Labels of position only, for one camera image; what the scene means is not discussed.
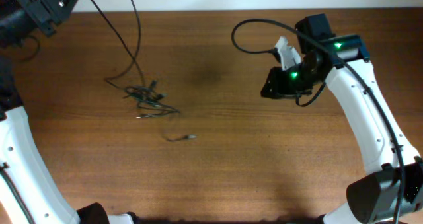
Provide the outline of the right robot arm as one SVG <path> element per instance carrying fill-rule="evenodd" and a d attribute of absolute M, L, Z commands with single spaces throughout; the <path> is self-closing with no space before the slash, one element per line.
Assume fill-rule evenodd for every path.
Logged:
<path fill-rule="evenodd" d="M 398 223 L 422 209 L 422 156 L 404 136 L 377 84 L 369 52 L 356 34 L 337 36 L 324 14 L 293 28 L 299 49 L 280 38 L 270 53 L 278 66 L 262 88 L 264 98 L 317 98 L 329 89 L 358 142 L 365 177 L 350 184 L 346 202 L 319 223 Z"/>

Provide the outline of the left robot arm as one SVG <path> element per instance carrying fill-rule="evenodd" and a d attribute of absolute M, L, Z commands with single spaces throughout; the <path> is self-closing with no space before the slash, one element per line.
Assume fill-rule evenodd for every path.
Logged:
<path fill-rule="evenodd" d="M 33 30 L 46 36 L 78 0 L 1 0 L 1 47 L 21 46 Z M 73 209 L 58 190 L 30 130 L 12 63 L 1 58 L 1 203 L 13 223 L 137 223 L 134 213 L 109 215 L 99 203 Z"/>

